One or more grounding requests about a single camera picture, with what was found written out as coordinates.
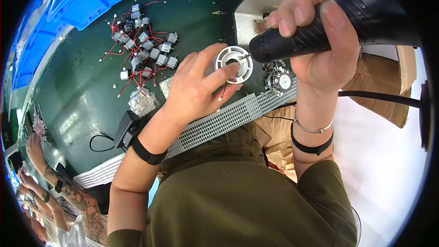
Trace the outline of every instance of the cardboard box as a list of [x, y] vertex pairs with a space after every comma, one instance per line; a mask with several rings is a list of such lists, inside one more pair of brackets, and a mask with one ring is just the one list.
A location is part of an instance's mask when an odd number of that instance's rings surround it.
[[[411, 85], [416, 79], [414, 48], [390, 45], [364, 46], [364, 48], [363, 51], [376, 54], [363, 53], [358, 60], [354, 78], [342, 90], [373, 91], [410, 97]], [[351, 98], [399, 128], [403, 128], [406, 124], [409, 106], [361, 97]]]

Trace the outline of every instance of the small dc motor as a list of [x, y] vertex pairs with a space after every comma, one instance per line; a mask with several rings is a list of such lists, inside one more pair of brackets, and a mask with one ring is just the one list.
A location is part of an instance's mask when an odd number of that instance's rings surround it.
[[283, 93], [291, 89], [292, 80], [291, 72], [288, 69], [276, 66], [265, 80], [265, 89], [282, 96]]

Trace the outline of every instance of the fingernail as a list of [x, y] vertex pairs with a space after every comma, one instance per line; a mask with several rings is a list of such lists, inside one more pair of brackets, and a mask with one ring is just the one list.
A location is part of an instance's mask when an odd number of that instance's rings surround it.
[[297, 7], [294, 9], [294, 19], [296, 21], [296, 25], [301, 25], [305, 21], [301, 8]]
[[324, 15], [329, 25], [334, 30], [340, 30], [344, 27], [345, 17], [343, 10], [334, 0], [328, 0], [320, 6], [321, 14]]
[[232, 62], [232, 63], [229, 64], [229, 66], [230, 66], [230, 65], [233, 65], [234, 68], [239, 69], [239, 64], [236, 63], [236, 62]]
[[279, 22], [279, 33], [281, 34], [281, 36], [283, 37], [287, 37], [290, 35], [291, 33], [291, 28], [290, 25], [288, 24], [287, 21], [285, 20], [281, 20]]
[[268, 25], [270, 27], [273, 27], [273, 25], [276, 24], [276, 23], [277, 23], [276, 18], [274, 18], [273, 16], [269, 16], [268, 17]]

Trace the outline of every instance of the olive green shirt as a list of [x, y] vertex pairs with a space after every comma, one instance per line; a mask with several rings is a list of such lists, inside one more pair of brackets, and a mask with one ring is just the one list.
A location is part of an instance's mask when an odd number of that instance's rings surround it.
[[159, 186], [145, 231], [112, 232], [107, 246], [355, 246], [338, 166], [312, 165], [295, 187], [248, 157], [174, 173]]

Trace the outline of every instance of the sleeve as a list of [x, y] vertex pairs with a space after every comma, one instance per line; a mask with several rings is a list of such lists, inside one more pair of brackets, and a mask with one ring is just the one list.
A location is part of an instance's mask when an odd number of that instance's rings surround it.
[[337, 164], [323, 160], [313, 164], [301, 176], [297, 189], [315, 210], [334, 228], [337, 241], [356, 243], [356, 225], [352, 207]]
[[68, 246], [69, 232], [64, 231], [63, 228], [56, 227], [56, 242], [60, 247]]
[[108, 235], [107, 247], [138, 247], [140, 246], [141, 231], [124, 229]]

